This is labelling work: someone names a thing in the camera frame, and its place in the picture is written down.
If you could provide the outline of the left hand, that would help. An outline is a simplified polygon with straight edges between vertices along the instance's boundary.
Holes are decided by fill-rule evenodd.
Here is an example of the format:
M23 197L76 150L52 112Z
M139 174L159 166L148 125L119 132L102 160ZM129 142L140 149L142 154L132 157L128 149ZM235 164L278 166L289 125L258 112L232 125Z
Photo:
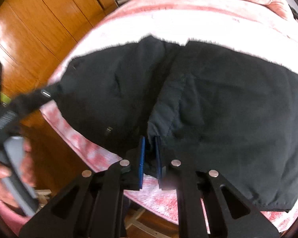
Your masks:
M0 201L34 214L39 202L32 185L25 180L26 141L13 136L0 144Z

